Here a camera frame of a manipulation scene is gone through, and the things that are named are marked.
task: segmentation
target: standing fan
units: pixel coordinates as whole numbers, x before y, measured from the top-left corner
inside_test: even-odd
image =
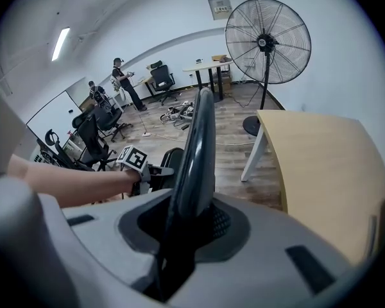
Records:
[[[268,84],[295,79],[311,55],[307,26],[294,10],[277,0],[241,3],[228,19],[225,38],[236,66],[264,84],[260,109],[264,108]],[[247,117],[243,127],[256,136],[260,127],[257,116]]]

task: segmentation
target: fan stand pole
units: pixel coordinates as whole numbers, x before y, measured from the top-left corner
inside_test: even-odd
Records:
[[[270,53],[265,52],[265,56],[266,56],[266,69],[265,69],[265,80],[264,80],[264,92],[262,93],[260,110],[264,109],[265,97],[267,94],[267,87],[268,87],[268,79],[270,77],[269,73],[270,73],[271,55]],[[256,115],[247,117],[243,122],[244,130],[253,136],[258,135],[260,125],[261,124]]]

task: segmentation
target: dark pants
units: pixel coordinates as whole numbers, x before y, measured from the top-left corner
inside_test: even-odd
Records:
[[[135,107],[137,107],[137,110],[142,109],[142,107],[144,105],[142,104],[142,101],[141,101],[139,95],[137,95],[137,93],[135,92],[133,86],[129,85],[129,86],[125,87],[124,90],[130,94],[130,97],[133,100]]]

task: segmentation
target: ceiling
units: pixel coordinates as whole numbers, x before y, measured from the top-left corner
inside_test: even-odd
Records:
[[[74,58],[101,25],[129,0],[16,0],[0,26],[0,79],[28,60],[43,67],[65,27],[60,58]]]

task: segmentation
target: desk leg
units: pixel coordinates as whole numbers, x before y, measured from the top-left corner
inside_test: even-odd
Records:
[[[147,87],[148,91],[150,92],[151,97],[154,98],[154,100],[150,101],[149,104],[154,103],[155,101],[158,101],[157,98],[155,97],[155,94],[153,93],[152,89],[150,88],[150,85],[148,84],[148,82],[146,82],[146,87]]]
[[[219,91],[219,101],[224,99],[223,95],[223,77],[221,75],[221,68],[217,67],[217,75],[218,75],[218,91]]]
[[[203,83],[201,82],[200,71],[195,71],[195,75],[197,76],[198,88],[201,90],[203,88]]]
[[[208,69],[208,74],[210,76],[211,91],[212,91],[212,95],[214,96],[214,102],[218,103],[219,96],[215,93],[215,90],[214,90],[214,78],[212,77],[212,69]]]
[[[212,77],[212,69],[208,69],[208,74],[210,76],[211,91],[212,93],[214,93],[215,90],[214,90],[214,79]]]
[[[154,95],[153,91],[151,90],[150,85],[148,84],[148,82],[146,82],[146,87],[147,87],[148,91],[150,92],[151,97],[154,97],[155,95]]]
[[[124,113],[124,110],[121,108],[120,104],[118,103],[118,101],[116,100],[116,97],[113,97],[113,100],[114,100],[114,103],[117,105],[117,107],[119,108],[119,110]]]
[[[241,175],[242,182],[246,182],[249,179],[259,159],[262,157],[262,154],[264,154],[267,143],[267,137],[265,136],[264,130],[260,126],[257,139],[255,140],[254,147],[251,151],[250,158],[248,159],[248,162],[246,163],[244,168],[244,172]]]

